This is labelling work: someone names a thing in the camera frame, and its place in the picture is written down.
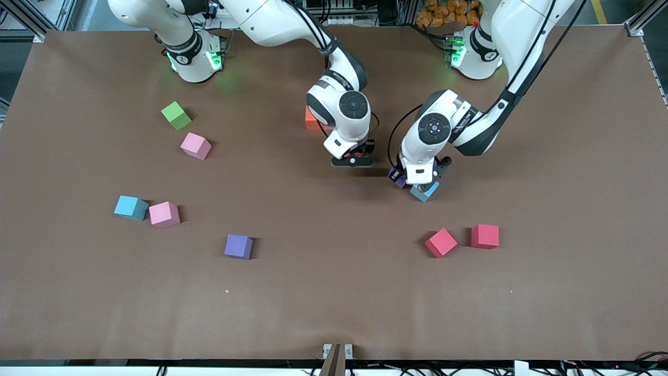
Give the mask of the cyan foam cube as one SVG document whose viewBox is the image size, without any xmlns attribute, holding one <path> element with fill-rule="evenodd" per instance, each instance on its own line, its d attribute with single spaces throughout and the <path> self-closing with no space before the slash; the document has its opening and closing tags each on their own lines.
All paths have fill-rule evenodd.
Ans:
<svg viewBox="0 0 668 376">
<path fill-rule="evenodd" d="M 143 221 L 149 204 L 143 200 L 126 195 L 120 195 L 115 205 L 114 214 L 126 219 Z"/>
<path fill-rule="evenodd" d="M 434 191 L 439 188 L 439 181 L 432 181 L 427 185 L 413 185 L 411 187 L 410 193 L 416 197 L 420 202 L 427 202 L 430 197 L 432 197 Z"/>
</svg>

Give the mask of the red foam cube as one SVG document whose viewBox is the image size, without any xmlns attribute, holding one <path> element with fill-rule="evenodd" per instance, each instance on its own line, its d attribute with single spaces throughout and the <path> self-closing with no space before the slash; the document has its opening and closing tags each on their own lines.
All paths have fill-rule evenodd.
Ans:
<svg viewBox="0 0 668 376">
<path fill-rule="evenodd" d="M 434 232 L 425 240 L 424 244 L 435 259 L 442 259 L 459 245 L 458 241 L 446 228 Z"/>
<path fill-rule="evenodd" d="M 470 244 L 477 249 L 497 248 L 499 246 L 499 226 L 477 224 L 471 229 Z"/>
</svg>

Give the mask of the orange bagged items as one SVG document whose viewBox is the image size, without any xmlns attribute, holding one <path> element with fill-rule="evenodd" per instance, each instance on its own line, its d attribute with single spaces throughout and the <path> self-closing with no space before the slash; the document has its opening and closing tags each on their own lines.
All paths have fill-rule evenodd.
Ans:
<svg viewBox="0 0 668 376">
<path fill-rule="evenodd" d="M 421 0 L 414 24 L 419 28 L 437 28 L 451 23 L 477 26 L 483 13 L 479 0 Z"/>
</svg>

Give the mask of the pink foam cube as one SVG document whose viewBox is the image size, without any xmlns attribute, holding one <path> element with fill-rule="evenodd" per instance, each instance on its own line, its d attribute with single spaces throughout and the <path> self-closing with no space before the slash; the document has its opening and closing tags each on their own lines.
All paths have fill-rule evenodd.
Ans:
<svg viewBox="0 0 668 376">
<path fill-rule="evenodd" d="M 207 159 L 211 147 L 212 145 L 207 138 L 191 132 L 187 133 L 181 143 L 183 152 L 199 160 Z"/>
<path fill-rule="evenodd" d="M 163 202 L 148 207 L 152 226 L 159 229 L 170 228 L 181 224 L 177 206 L 171 202 Z"/>
</svg>

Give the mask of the green foam cube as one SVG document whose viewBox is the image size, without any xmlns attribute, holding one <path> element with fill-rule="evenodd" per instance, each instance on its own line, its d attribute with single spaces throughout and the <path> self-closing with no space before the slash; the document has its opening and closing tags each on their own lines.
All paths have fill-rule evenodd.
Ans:
<svg viewBox="0 0 668 376">
<path fill-rule="evenodd" d="M 186 110 L 184 110 L 176 101 L 164 107 L 164 109 L 161 110 L 161 113 L 169 124 L 177 131 L 181 131 L 193 121 Z"/>
</svg>

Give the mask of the silver metal bracket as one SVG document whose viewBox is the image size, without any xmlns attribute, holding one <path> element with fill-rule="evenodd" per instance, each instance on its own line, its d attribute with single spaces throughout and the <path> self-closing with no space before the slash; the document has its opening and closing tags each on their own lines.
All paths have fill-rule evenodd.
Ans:
<svg viewBox="0 0 668 376">
<path fill-rule="evenodd" d="M 325 360 L 327 355 L 329 354 L 330 350 L 332 349 L 332 344 L 324 344 L 322 347 L 323 353 L 322 353 L 322 359 Z M 346 360 L 353 360 L 353 345 L 352 344 L 344 344 L 342 345 L 342 350 L 344 350 L 344 357 Z"/>
</svg>

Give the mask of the brown tapered post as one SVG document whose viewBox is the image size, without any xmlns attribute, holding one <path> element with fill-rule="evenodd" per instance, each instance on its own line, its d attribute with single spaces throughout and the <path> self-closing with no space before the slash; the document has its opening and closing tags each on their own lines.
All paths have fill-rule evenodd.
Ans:
<svg viewBox="0 0 668 376">
<path fill-rule="evenodd" d="M 347 356 L 346 344 L 324 344 L 324 364 L 319 376 L 345 376 Z"/>
</svg>

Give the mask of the aluminium frame corner profile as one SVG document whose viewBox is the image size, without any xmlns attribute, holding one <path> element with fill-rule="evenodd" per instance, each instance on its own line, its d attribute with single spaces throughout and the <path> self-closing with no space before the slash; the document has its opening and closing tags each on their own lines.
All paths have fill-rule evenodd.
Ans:
<svg viewBox="0 0 668 376">
<path fill-rule="evenodd" d="M 2 26 L 0 21 L 0 40 L 44 41 L 50 24 L 43 22 L 42 14 L 28 0 L 0 0 L 0 9 L 6 12 L 9 20 L 7 26 Z"/>
<path fill-rule="evenodd" d="M 668 6 L 668 0 L 642 0 L 643 7 L 624 22 L 627 35 L 643 36 L 643 29 Z"/>
</svg>

